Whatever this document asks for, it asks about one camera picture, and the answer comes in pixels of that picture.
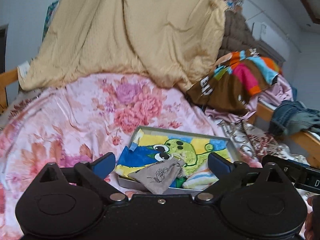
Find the tan dotted quilt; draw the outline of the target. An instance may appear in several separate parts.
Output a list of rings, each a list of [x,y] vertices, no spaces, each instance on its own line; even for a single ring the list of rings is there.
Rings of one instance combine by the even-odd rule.
[[[20,85],[62,87],[107,72],[186,91],[212,70],[225,9],[223,0],[60,0]]]

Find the teal patterned wall hanging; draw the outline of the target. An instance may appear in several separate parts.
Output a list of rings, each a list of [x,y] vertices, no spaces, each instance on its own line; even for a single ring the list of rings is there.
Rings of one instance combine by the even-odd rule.
[[[49,29],[49,26],[53,20],[53,17],[55,15],[55,12],[57,10],[57,6],[59,5],[59,0],[52,2],[48,9],[47,9],[47,13],[46,13],[46,19],[44,22],[44,28],[43,28],[43,35],[42,35],[42,39],[44,40],[46,33]]]

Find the striped pastel small towel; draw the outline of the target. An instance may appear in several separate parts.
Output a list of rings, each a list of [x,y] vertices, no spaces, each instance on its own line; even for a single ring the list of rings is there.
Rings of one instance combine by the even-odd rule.
[[[204,190],[210,185],[216,183],[219,179],[209,168],[199,170],[192,174],[183,184],[184,189]]]

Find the brown multicolour striped garment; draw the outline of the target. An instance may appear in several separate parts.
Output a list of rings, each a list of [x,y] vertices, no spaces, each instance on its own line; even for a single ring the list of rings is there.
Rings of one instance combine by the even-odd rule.
[[[274,85],[281,73],[275,61],[256,49],[234,51],[219,58],[186,94],[195,105],[244,116],[250,99]]]

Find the grey shallow cardboard box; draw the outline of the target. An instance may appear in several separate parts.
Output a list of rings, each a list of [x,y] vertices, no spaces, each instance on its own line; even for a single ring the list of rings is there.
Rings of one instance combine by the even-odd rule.
[[[146,191],[142,183],[129,176],[131,173],[157,163],[180,164],[182,167],[167,193],[182,190],[194,193],[218,181],[208,167],[212,152],[231,163],[240,160],[240,153],[230,139],[139,126],[123,149],[115,172],[120,186]]]

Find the grey drawstring pouch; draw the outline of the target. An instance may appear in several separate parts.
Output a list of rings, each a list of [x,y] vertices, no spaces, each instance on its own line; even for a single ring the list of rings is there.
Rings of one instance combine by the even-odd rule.
[[[128,177],[141,183],[152,194],[163,194],[176,178],[184,176],[184,165],[182,159],[172,158],[131,172]]]

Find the cartoon frog towel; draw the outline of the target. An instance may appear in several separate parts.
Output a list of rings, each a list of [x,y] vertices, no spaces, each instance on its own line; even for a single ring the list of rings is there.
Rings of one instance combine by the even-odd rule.
[[[153,163],[172,158],[182,159],[184,176],[176,178],[171,187],[182,184],[195,172],[208,167],[208,155],[212,152],[231,161],[227,142],[220,139],[182,137],[180,135],[150,135],[142,131],[125,147],[118,159],[116,174],[129,178],[128,174]]]

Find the beige damask bed sheet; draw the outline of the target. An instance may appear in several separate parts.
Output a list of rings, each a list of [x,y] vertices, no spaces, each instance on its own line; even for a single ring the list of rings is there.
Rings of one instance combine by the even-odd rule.
[[[252,124],[245,121],[230,124],[221,120],[218,125],[234,146],[251,159],[261,162],[262,158],[269,154],[308,165],[306,157],[291,153],[287,145],[277,142],[274,137]]]

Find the blue denim jeans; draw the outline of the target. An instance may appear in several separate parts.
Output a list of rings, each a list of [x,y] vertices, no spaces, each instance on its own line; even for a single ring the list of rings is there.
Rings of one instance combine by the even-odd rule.
[[[319,135],[319,110],[304,107],[299,101],[283,101],[272,114],[268,132],[291,136],[300,131]]]

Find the pink floral bedspread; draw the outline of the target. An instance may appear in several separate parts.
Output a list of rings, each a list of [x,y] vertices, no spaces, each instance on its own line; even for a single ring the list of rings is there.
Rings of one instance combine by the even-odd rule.
[[[219,121],[182,92],[147,77],[94,74],[49,88],[1,131],[1,239],[22,237],[15,206],[46,163],[72,167],[108,152],[118,157],[138,126],[225,136]]]

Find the white wall air conditioner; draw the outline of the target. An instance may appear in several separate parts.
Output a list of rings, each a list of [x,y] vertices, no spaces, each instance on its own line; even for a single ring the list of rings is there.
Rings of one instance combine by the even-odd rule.
[[[252,36],[258,43],[258,48],[282,66],[290,55],[290,48],[284,38],[265,22],[253,22]]]

